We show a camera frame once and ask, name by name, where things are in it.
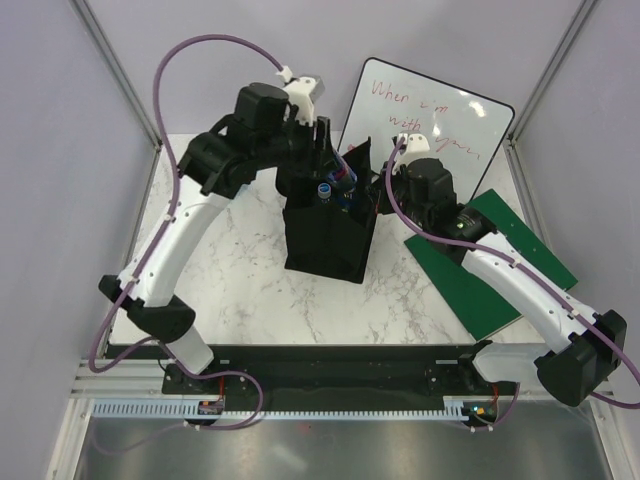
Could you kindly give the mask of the water bottle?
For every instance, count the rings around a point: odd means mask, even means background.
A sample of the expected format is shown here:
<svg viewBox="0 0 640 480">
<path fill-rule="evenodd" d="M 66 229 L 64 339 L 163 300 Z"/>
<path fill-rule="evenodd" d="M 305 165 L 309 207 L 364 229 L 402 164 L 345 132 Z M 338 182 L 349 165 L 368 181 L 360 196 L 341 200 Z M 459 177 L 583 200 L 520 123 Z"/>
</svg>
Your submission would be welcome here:
<svg viewBox="0 0 640 480">
<path fill-rule="evenodd" d="M 344 212 L 349 212 L 355 202 L 356 193 L 354 190 L 342 191 L 337 195 L 337 203 Z"/>
<path fill-rule="evenodd" d="M 328 204 L 332 200 L 332 186 L 329 183 L 322 182 L 317 186 L 316 200 L 319 204 Z"/>
</svg>

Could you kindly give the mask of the black canvas bag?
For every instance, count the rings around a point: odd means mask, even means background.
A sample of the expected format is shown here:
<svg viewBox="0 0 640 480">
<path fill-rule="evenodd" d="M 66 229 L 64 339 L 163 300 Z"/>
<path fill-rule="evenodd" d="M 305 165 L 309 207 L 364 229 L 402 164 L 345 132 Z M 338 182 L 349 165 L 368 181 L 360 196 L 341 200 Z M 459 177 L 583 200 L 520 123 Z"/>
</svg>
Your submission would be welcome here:
<svg viewBox="0 0 640 480">
<path fill-rule="evenodd" d="M 333 194 L 328 202 L 322 202 L 318 180 L 276 176 L 276 186 L 286 196 L 286 269 L 355 284 L 363 282 L 376 224 L 370 151 L 371 141 L 366 140 L 344 155 L 358 178 L 348 201 L 340 201 Z"/>
</svg>

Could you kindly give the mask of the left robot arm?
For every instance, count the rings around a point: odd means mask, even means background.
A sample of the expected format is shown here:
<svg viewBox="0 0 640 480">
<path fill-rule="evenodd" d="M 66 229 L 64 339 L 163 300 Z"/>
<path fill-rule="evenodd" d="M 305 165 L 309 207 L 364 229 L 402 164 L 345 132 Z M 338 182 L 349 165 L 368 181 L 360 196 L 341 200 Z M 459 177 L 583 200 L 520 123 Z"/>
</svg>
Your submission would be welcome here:
<svg viewBox="0 0 640 480">
<path fill-rule="evenodd" d="M 332 170 L 330 121 L 315 113 L 323 90 L 317 76 L 294 78 L 282 87 L 259 82 L 243 87 L 233 113 L 188 144 L 167 213 L 143 252 L 99 282 L 115 308 L 183 365 L 185 382 L 198 393 L 215 389 L 220 371 L 194 325 L 194 310 L 175 294 L 178 279 L 208 227 L 259 171 L 277 168 L 318 179 Z"/>
</svg>

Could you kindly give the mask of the green board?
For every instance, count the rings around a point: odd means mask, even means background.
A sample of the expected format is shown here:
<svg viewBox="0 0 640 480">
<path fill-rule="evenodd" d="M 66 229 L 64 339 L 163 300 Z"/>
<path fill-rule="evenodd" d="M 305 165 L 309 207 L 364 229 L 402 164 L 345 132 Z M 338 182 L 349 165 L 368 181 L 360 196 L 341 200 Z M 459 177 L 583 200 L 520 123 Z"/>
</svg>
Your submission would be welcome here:
<svg viewBox="0 0 640 480">
<path fill-rule="evenodd" d="M 479 195 L 469 205 L 487 216 L 524 258 L 560 288 L 568 290 L 578 284 L 495 190 Z M 521 317 L 489 285 L 455 265 L 422 237 L 415 235 L 405 245 L 475 340 L 484 340 Z"/>
</svg>

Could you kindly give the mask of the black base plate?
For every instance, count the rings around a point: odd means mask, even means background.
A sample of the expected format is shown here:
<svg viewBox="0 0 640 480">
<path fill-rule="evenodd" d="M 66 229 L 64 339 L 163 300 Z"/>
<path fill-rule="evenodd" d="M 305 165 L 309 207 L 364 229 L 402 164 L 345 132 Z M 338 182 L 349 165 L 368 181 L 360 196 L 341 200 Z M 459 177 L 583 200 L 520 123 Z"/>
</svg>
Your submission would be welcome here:
<svg viewBox="0 0 640 480">
<path fill-rule="evenodd" d="M 472 368 L 474 349 L 440 346 L 250 346 L 214 349 L 208 373 L 195 380 L 167 366 L 162 391 L 221 394 L 232 407 L 268 409 L 438 408 L 451 397 L 506 399 L 512 382 L 491 385 Z"/>
</svg>

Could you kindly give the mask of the whiteboard with red writing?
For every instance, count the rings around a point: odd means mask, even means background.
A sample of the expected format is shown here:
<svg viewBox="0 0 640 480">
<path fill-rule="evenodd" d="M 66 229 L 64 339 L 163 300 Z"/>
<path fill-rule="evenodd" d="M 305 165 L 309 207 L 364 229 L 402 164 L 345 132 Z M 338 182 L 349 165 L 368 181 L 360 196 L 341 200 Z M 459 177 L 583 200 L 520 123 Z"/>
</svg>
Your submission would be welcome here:
<svg viewBox="0 0 640 480">
<path fill-rule="evenodd" d="M 453 176 L 458 200 L 469 202 L 515 117 L 510 105 L 390 62 L 369 58 L 356 87 L 338 150 L 371 141 L 371 168 L 388 160 L 392 138 L 417 131 L 429 155 Z"/>
</svg>

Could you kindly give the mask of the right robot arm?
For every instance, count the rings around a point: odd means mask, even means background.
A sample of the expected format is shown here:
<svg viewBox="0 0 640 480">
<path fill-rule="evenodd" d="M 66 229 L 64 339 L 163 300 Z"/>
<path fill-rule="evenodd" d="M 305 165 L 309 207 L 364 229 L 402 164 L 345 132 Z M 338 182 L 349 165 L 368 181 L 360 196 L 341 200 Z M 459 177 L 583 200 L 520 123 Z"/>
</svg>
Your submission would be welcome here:
<svg viewBox="0 0 640 480">
<path fill-rule="evenodd" d="M 440 161 L 385 163 L 369 191 L 378 213 L 396 214 L 448 263 L 497 292 L 542 338 L 532 344 L 477 343 L 457 371 L 465 391 L 535 380 L 559 402 L 576 407 L 597 397 L 620 365 L 633 365 L 623 352 L 626 320 L 578 301 L 521 257 L 488 217 L 457 202 L 451 174 Z"/>
</svg>

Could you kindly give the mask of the silver can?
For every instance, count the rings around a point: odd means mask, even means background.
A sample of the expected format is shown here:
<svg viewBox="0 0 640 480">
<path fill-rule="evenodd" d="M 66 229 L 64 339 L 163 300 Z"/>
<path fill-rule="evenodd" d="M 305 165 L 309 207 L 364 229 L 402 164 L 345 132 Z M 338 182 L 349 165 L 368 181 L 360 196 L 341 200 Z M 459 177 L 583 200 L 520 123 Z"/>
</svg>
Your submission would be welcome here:
<svg viewBox="0 0 640 480">
<path fill-rule="evenodd" d="M 338 191 L 344 193 L 352 192 L 357 185 L 358 178 L 356 173 L 336 150 L 333 151 L 333 157 L 337 162 L 337 168 L 329 173 L 329 183 Z"/>
</svg>

